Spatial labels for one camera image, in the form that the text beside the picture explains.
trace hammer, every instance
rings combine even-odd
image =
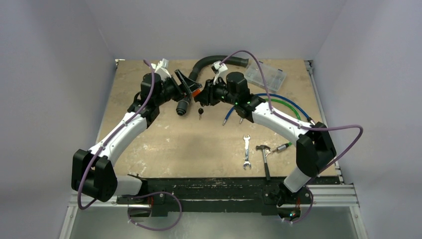
[[[268,169],[268,164],[267,164],[267,155],[265,153],[265,150],[267,149],[268,151],[271,150],[270,147],[266,146],[266,145],[257,145],[255,147],[256,150],[262,150],[262,156],[264,157],[264,169],[265,169],[265,177],[267,179],[267,181],[270,181],[271,177],[270,177],[270,170]]]

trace black hose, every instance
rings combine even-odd
[[[198,74],[207,65],[211,65],[212,63],[216,61],[222,61],[227,56],[207,56],[199,60],[197,63],[195,63],[194,67],[192,68],[192,72],[189,74],[189,79],[193,81],[197,81]],[[239,57],[230,57],[226,60],[225,64],[228,65],[234,65],[234,66],[241,66],[241,67],[247,67],[249,63],[249,59],[243,59]]]
[[[197,81],[198,74],[201,72],[202,68],[204,68],[207,65],[211,65],[214,62],[222,61],[227,56],[207,56],[199,60],[195,63],[194,67],[192,68],[191,73],[189,74],[189,79],[193,81]],[[249,63],[249,59],[243,59],[240,57],[230,57],[225,61],[225,64],[228,65],[234,65],[234,66],[241,66],[241,67],[247,67]],[[185,97],[183,100],[179,101],[176,107],[176,112],[178,115],[183,116],[186,114],[186,111],[188,111],[189,104],[191,102],[190,97]]]

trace worn wooden surface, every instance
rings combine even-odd
[[[172,60],[169,72],[180,69],[189,75],[197,60]],[[321,121],[311,80],[303,60],[263,60],[265,64],[282,69],[287,77],[279,94],[301,106],[315,121]],[[241,67],[229,66],[230,71],[244,72]],[[108,105],[105,111],[100,138],[104,138],[122,119],[133,96],[140,90],[142,76],[150,72],[142,61],[120,61],[115,75]],[[198,81],[213,77],[210,67],[204,68]],[[252,93],[264,90],[249,84]],[[280,135],[257,124],[244,120],[239,124],[239,116],[234,112],[227,124],[223,119],[231,108],[219,103],[214,107],[204,107],[199,120],[199,103],[192,101],[190,111],[183,117],[176,114],[176,102],[168,102],[160,107],[160,115],[149,129],[139,135],[121,155],[114,167],[116,174],[139,173],[142,177],[244,177],[265,176],[263,158],[255,146],[266,144],[276,147],[287,141]],[[291,116],[293,112],[284,105],[274,106]],[[249,134],[250,162],[252,169],[244,170],[243,135]],[[268,165],[271,176],[287,176],[295,166],[296,149],[270,155]],[[322,175],[336,175],[330,167]]]

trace plastic container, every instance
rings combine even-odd
[[[250,61],[251,64],[246,68],[245,79],[256,86],[264,89],[264,83],[262,82],[261,73],[259,72],[258,66],[255,61]],[[264,73],[265,81],[267,82],[268,91],[271,93],[277,93],[286,78],[287,74],[280,69],[276,69],[269,65],[261,64],[262,72]]]

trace workbench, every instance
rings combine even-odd
[[[265,64],[282,69],[287,73],[278,94],[289,98],[302,107],[315,122],[321,121],[317,100],[309,74],[301,59],[262,60]],[[197,60],[170,60],[168,70],[176,69],[189,75]],[[228,65],[229,72],[244,72],[245,68]],[[134,95],[140,91],[144,74],[150,69],[142,61],[119,61],[113,87],[105,110],[98,141],[104,138],[122,120]],[[199,74],[198,82],[214,77],[210,67]],[[265,92],[262,88],[249,84],[252,93]],[[140,134],[123,152],[114,170],[116,175],[139,174],[143,178],[186,178],[186,177],[264,177],[264,164],[256,145],[276,147],[287,140],[273,131],[244,120],[239,124],[236,112],[222,126],[225,115],[232,107],[219,103],[213,107],[203,107],[199,119],[199,103],[193,100],[190,110],[184,115],[176,114],[174,101],[160,106],[160,115],[154,123]],[[293,112],[279,103],[273,105],[295,117]],[[303,121],[306,118],[299,112]],[[251,169],[243,169],[244,135],[250,135],[249,160]],[[270,154],[267,158],[271,176],[288,176],[296,165],[296,149]],[[334,165],[322,176],[335,176]]]

